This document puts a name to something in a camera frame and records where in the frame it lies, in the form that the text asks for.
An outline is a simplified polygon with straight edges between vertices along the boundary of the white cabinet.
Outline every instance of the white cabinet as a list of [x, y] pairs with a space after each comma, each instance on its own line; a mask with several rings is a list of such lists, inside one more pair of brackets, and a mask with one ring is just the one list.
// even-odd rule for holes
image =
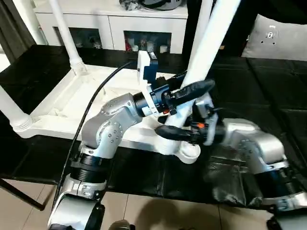
[[[125, 11], [118, 0], [58, 0], [77, 47], [182, 52], [188, 10]], [[47, 1], [35, 13], [49, 45], [63, 45]]]
[[[57, 21], [52, 13], [36, 13], [38, 21], [51, 46], [63, 45], [61, 37], [57, 33]], [[70, 28], [76, 46], [92, 43], [93, 47], [100, 43], [103, 49], [113, 49], [112, 35], [109, 19], [105, 15], [65, 14], [65, 21]]]

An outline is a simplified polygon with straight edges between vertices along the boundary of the black cylindrical joint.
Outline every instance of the black cylindrical joint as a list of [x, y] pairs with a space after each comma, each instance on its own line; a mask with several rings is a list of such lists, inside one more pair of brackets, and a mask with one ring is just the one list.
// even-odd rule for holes
[[288, 196], [302, 191], [292, 179], [289, 168], [255, 174], [255, 178], [264, 198]]
[[145, 114], [143, 113], [142, 108], [147, 107], [148, 104], [147, 104], [147, 101], [146, 101], [143, 93], [139, 92], [139, 93], [135, 94], [133, 96], [133, 99], [134, 99], [135, 107], [136, 107], [138, 114], [142, 117], [145, 117]]
[[71, 178], [88, 183], [103, 183], [108, 178], [111, 159], [82, 154], [71, 162]]

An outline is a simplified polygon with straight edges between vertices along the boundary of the white plastic part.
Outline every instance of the white plastic part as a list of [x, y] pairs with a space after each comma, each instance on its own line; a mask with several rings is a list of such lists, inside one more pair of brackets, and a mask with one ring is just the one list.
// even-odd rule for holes
[[151, 113], [155, 116], [159, 115], [157, 108], [154, 105], [154, 101], [150, 95], [151, 88], [148, 86], [148, 81], [145, 80], [144, 77], [144, 68], [150, 65], [150, 57], [147, 51], [139, 51], [138, 55], [138, 79], [139, 79], [139, 86], [144, 95], [144, 98], [149, 106], [149, 110], [147, 108], [143, 108], [143, 112], [146, 116], [150, 115]]
[[193, 164], [201, 154], [199, 145], [191, 145], [181, 141], [180, 148], [176, 156], [185, 164]]
[[[210, 16], [196, 53], [189, 63], [188, 72], [181, 87], [206, 78], [213, 60], [221, 46], [228, 27], [241, 0], [218, 0]], [[170, 116], [165, 125], [182, 127], [195, 100], [177, 107], [177, 114]], [[156, 139], [156, 148], [164, 155], [178, 155], [178, 142], [162, 137]]]
[[9, 119], [15, 132], [27, 130], [33, 123], [32, 118], [25, 114], [13, 99], [0, 86], [0, 110]]
[[14, 5], [19, 12], [24, 24], [38, 45], [47, 45], [40, 30], [40, 25], [33, 11], [32, 0], [13, 0]]
[[198, 16], [196, 32], [194, 35], [193, 47], [190, 55], [189, 65], [192, 63], [192, 59], [195, 56], [195, 53], [200, 45], [201, 38], [206, 31], [211, 10], [212, 10], [213, 0], [203, 0], [201, 2], [201, 10]]
[[57, 0], [49, 0], [53, 14], [57, 20], [59, 32], [63, 39], [65, 48], [67, 50], [69, 56], [69, 62], [71, 64], [71, 68], [75, 72], [77, 76], [83, 75], [87, 72], [86, 66], [84, 65], [82, 59], [80, 58], [76, 46], [73, 42], [71, 33], [69, 31], [68, 26], [65, 23], [64, 16], [62, 10], [59, 6]]

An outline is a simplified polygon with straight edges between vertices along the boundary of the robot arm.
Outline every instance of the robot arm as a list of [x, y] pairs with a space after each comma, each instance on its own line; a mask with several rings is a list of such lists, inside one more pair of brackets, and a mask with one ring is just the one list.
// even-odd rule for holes
[[306, 208], [307, 194], [292, 177], [281, 141], [245, 119], [225, 118], [218, 124], [211, 100], [208, 96], [203, 100], [204, 103], [196, 101], [194, 106], [204, 123], [191, 122], [188, 130], [163, 125], [156, 133], [191, 144], [206, 145], [210, 139], [210, 143], [242, 152], [263, 194], [263, 205], [274, 213]]
[[155, 78], [154, 54], [139, 52], [138, 74], [142, 92], [127, 93], [106, 103], [99, 114], [82, 129], [80, 153], [71, 161], [60, 195], [48, 221], [49, 229], [71, 226], [76, 230], [100, 229], [108, 169], [125, 131], [151, 114], [176, 113], [176, 106], [202, 96], [214, 85], [212, 80], [190, 84], [180, 90], [181, 75], [169, 80]]
[[263, 193], [263, 203], [285, 212], [307, 207], [307, 196], [291, 177], [283, 145], [275, 136], [244, 119], [225, 118], [221, 124], [207, 93], [214, 81], [205, 80], [180, 90], [184, 75], [169, 80], [155, 78], [157, 60], [140, 51], [138, 73], [142, 92], [127, 93], [106, 103], [82, 130], [80, 153], [71, 161], [49, 218], [49, 229], [100, 229], [108, 169], [125, 131], [151, 114], [176, 113], [176, 106], [192, 99], [204, 122], [190, 122], [190, 129], [161, 126], [156, 133], [164, 138], [191, 144], [222, 144], [244, 153], [250, 171]]

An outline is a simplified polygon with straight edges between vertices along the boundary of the black cable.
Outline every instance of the black cable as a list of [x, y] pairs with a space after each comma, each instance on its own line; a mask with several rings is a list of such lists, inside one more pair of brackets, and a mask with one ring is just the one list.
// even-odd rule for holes
[[70, 147], [70, 149], [69, 149], [69, 151], [68, 151], [68, 155], [67, 155], [67, 157], [66, 157], [66, 160], [65, 160], [65, 163], [64, 163], [64, 167], [63, 167], [63, 171], [62, 171], [62, 174], [61, 174], [61, 177], [60, 177], [58, 186], [57, 186], [57, 190], [56, 190], [56, 193], [55, 193], [55, 196], [54, 196], [52, 208], [54, 207], [54, 205], [55, 205], [55, 203], [56, 203], [56, 201], [57, 201], [57, 199], [58, 199], [58, 197], [59, 197], [59, 192], [60, 192], [60, 189], [61, 189], [61, 186], [62, 186], [62, 183], [63, 183], [63, 180], [64, 180], [64, 175], [65, 175], [65, 172], [66, 172], [66, 166], [67, 166], [67, 163], [68, 163], [68, 161], [69, 161], [69, 159], [70, 159], [70, 156], [71, 156], [71, 152], [72, 152], [74, 143], [75, 143], [76, 140], [77, 140], [77, 137], [78, 137], [78, 135], [79, 135], [79, 133], [80, 133], [80, 131], [81, 131], [81, 128], [82, 128], [82, 126], [83, 126], [83, 124], [84, 124], [85, 118], [86, 118], [86, 116], [87, 116], [87, 114], [88, 114], [88, 112], [89, 112], [89, 110], [90, 110], [90, 108], [91, 108], [91, 106], [92, 106], [92, 104], [93, 104], [93, 102], [94, 102], [96, 96], [97, 96], [98, 93], [101, 91], [101, 89], [105, 86], [105, 84], [106, 84], [112, 77], [114, 77], [115, 74], [117, 74], [117, 73], [118, 73], [119, 71], [121, 71], [123, 68], [125, 68], [126, 66], [128, 66], [128, 65], [130, 65], [130, 64], [132, 64], [132, 63], [134, 63], [134, 62], [135, 62], [135, 61], [129, 61], [129, 62], [127, 62], [126, 64], [122, 65], [121, 67], [117, 68], [113, 73], [111, 73], [111, 74], [100, 84], [100, 86], [99, 86], [99, 87], [97, 88], [97, 90], [94, 92], [94, 94], [93, 94], [91, 100], [89, 101], [89, 103], [88, 103], [88, 105], [87, 105], [87, 107], [86, 107], [86, 109], [85, 109], [85, 112], [84, 112], [84, 114], [83, 114], [83, 116], [82, 116], [82, 118], [81, 118], [80, 124], [79, 124], [79, 126], [78, 126], [78, 128], [77, 128], [77, 131], [76, 131], [76, 134], [75, 134], [75, 136], [73, 137], [73, 140], [72, 140], [72, 143], [71, 143], [71, 147]]

